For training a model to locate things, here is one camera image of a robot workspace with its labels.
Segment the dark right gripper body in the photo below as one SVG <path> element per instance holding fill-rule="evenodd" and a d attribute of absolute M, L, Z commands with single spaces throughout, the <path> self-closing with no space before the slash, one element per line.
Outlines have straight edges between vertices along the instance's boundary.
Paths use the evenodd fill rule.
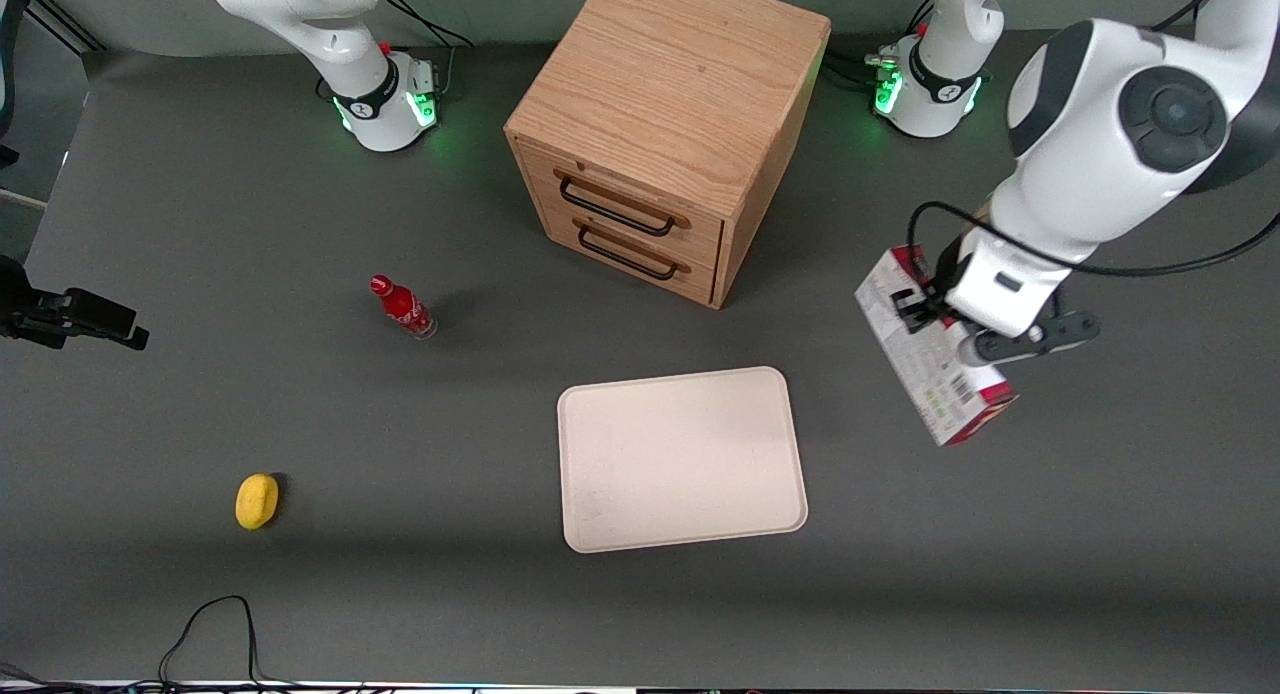
<path fill-rule="evenodd" d="M 1 337 L 44 347 L 64 347 L 61 315 L 52 295 L 35 289 L 22 264 L 1 256 Z"/>

